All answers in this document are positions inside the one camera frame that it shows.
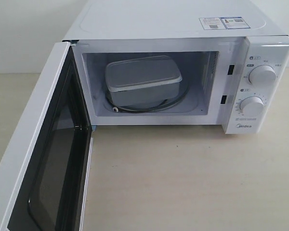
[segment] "icon on control panel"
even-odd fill
[[[259,59],[261,59],[260,56],[251,56],[250,57],[250,60],[259,60]]]

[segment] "timer knob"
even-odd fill
[[[242,100],[240,110],[245,116],[257,116],[264,110],[262,99],[252,96]]]
[[[258,66],[250,73],[250,83],[256,87],[265,87],[272,85],[277,76],[274,69],[268,65]]]

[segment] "open door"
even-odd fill
[[[0,231],[79,230],[91,132],[72,48],[57,43],[0,163]]]

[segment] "white microwave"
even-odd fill
[[[115,110],[108,65],[156,56],[177,64],[184,97]],[[82,229],[97,125],[258,132],[288,58],[287,34],[248,0],[89,1],[51,51],[1,160],[0,231]]]

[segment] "countertop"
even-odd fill
[[[0,160],[38,75],[0,75]],[[98,126],[84,231],[289,231],[289,69],[260,133]]]

